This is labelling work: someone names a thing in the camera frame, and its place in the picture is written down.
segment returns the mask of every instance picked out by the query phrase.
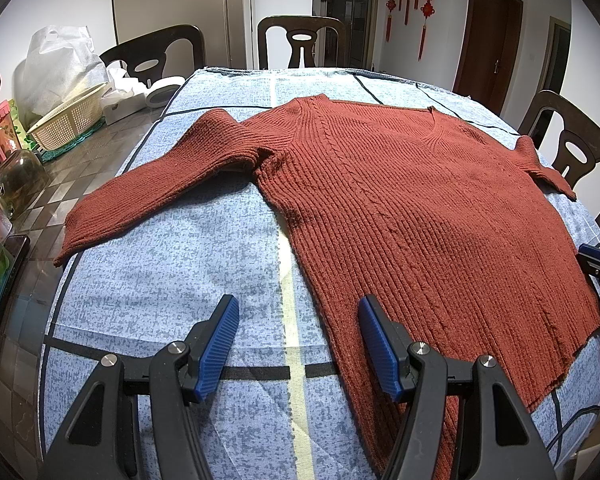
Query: tablecloth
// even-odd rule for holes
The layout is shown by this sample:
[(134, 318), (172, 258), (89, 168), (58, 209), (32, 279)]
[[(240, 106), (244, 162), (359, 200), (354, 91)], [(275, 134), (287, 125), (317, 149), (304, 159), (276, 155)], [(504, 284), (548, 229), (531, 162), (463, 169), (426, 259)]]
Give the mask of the tablecloth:
[[(434, 106), (510, 149), (517, 138), (509, 125), (471, 99), (394, 76), (344, 69), (209, 68), (197, 71), (174, 95), (120, 173), (164, 154), (206, 110), (222, 107), (241, 121), (319, 93), (401, 107)], [(548, 188), (543, 192), (576, 245), (600, 243), (600, 230), (580, 202)], [(122, 237), (70, 260), (46, 326), (39, 369), (43, 449), (103, 351), (154, 354), (184, 338), (225, 293), (240, 302), (240, 325), (218, 390), (193, 408), (215, 478), (375, 478), (283, 221), (247, 175), (231, 171), (197, 186)], [(532, 418), (547, 443), (574, 412), (599, 403), (600, 331)], [(139, 398), (139, 416), (146, 472), (157, 480), (147, 397)], [(550, 455), (557, 465), (576, 449), (593, 420), (593, 415), (579, 418), (554, 446)]]

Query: plastic basket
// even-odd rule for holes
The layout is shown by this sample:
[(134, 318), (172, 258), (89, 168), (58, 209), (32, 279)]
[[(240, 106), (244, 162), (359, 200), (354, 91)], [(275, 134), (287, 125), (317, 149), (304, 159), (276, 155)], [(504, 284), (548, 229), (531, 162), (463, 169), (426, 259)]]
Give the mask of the plastic basket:
[(62, 103), (28, 131), (44, 150), (57, 150), (91, 128), (102, 117), (100, 98), (109, 83), (91, 87)]

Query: red knit sweater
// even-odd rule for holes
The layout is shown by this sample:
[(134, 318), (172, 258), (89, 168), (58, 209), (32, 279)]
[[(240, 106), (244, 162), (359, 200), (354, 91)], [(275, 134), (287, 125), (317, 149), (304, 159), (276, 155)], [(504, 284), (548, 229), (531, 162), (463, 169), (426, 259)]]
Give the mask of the red knit sweater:
[[(575, 195), (557, 171), (540, 165), (529, 137), (508, 150), (433, 108), (324, 95), (243, 123), (224, 110), (205, 113), (164, 156), (77, 204), (56, 264), (121, 235), (232, 162), (253, 170), (264, 198), (288, 222), (380, 469), (400, 414), (365, 359), (356, 320), (364, 294), (375, 294), (391, 319), (445, 356), (496, 356), (530, 408), (600, 326), (571, 237), (534, 179)], [(439, 478), (449, 472), (456, 417), (448, 410)]]

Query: chair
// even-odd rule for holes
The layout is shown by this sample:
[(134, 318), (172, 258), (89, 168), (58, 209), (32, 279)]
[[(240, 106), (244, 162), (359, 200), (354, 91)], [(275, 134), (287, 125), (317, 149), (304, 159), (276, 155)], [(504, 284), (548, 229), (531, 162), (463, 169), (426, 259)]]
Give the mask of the chair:
[[(534, 135), (534, 129), (544, 110), (559, 113), (564, 121), (564, 130), (560, 133), (558, 154), (553, 167), (560, 173), (569, 168), (564, 178), (573, 187), (600, 162), (600, 127), (564, 97), (551, 90), (542, 90), (531, 101), (518, 130), (520, 134), (532, 137), (536, 149), (540, 147), (544, 134)], [(572, 142), (580, 148), (587, 160), (580, 162), (567, 148), (567, 142)], [(600, 226), (600, 214), (596, 223)]]
[[(270, 27), (282, 27), (286, 30), (286, 39), (291, 44), (291, 59), (289, 68), (300, 68), (300, 48), (304, 48), (304, 66), (314, 67), (314, 55), (312, 49), (318, 38), (318, 30), (329, 27), (338, 35), (338, 54), (336, 65), (344, 67), (345, 56), (345, 29), (344, 23), (336, 18), (324, 18), (321, 16), (268, 16), (258, 23), (258, 60), (260, 70), (269, 68), (267, 57), (267, 30)], [(296, 40), (294, 36), (306, 34), (310, 40)]]
[[(205, 38), (199, 28), (193, 25), (174, 25), (133, 38), (102, 53), (100, 59), (106, 66), (114, 61), (124, 61), (129, 77), (137, 77), (149, 86), (149, 80), (154, 83), (162, 79), (162, 70), (167, 61), (167, 47), (181, 38), (189, 40), (193, 47), (194, 70), (205, 66)], [(151, 60), (157, 61), (157, 64), (136, 72), (141, 63)]]

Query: white plastic bag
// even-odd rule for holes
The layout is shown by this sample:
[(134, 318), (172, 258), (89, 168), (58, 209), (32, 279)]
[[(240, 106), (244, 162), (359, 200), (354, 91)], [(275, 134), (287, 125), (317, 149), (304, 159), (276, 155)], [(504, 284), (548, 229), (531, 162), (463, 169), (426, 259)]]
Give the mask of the white plastic bag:
[(20, 120), (29, 128), (72, 96), (107, 81), (87, 27), (41, 28), (31, 38), (24, 65)]

